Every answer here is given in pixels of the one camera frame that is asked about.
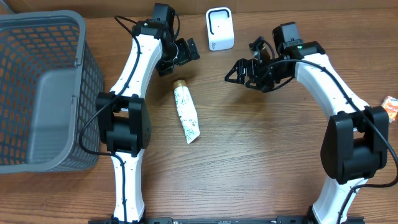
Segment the white bamboo print tube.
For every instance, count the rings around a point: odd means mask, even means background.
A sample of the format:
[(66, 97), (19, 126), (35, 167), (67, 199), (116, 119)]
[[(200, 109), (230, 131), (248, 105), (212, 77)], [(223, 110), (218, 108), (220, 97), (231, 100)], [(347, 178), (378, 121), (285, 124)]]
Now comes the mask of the white bamboo print tube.
[(185, 139), (190, 144), (199, 137), (200, 128), (197, 111), (185, 80), (174, 82), (174, 97)]

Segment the small orange white box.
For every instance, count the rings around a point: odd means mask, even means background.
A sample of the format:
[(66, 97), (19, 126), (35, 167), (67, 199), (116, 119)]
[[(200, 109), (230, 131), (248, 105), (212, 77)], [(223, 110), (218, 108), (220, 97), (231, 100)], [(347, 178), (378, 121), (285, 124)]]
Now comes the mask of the small orange white box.
[(398, 113), (398, 99), (387, 96), (384, 98), (381, 106), (388, 113), (389, 122), (392, 123), (395, 121)]

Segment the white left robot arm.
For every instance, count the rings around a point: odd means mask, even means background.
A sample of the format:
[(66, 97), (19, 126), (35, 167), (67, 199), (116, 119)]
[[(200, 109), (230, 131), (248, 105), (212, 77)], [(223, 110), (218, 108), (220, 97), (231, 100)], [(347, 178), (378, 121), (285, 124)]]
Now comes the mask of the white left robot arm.
[(110, 223), (142, 223), (142, 161), (151, 136), (145, 97), (154, 70), (172, 72), (174, 65), (196, 60), (193, 40), (177, 39), (172, 21), (147, 19), (129, 29), (131, 51), (110, 92), (98, 93), (96, 113), (100, 140), (114, 167), (116, 205)]

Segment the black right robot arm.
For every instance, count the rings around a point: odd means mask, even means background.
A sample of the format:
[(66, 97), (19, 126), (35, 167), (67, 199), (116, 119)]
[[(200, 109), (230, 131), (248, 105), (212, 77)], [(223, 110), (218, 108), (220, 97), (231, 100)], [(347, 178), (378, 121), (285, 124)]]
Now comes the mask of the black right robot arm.
[(371, 107), (335, 72), (318, 42), (291, 40), (266, 50), (265, 40), (249, 45), (252, 59), (239, 59), (225, 81), (268, 93), (296, 79), (313, 96), (328, 124), (320, 149), (326, 172), (318, 199), (303, 223), (363, 223), (347, 216), (361, 188), (386, 166), (389, 118), (381, 106)]

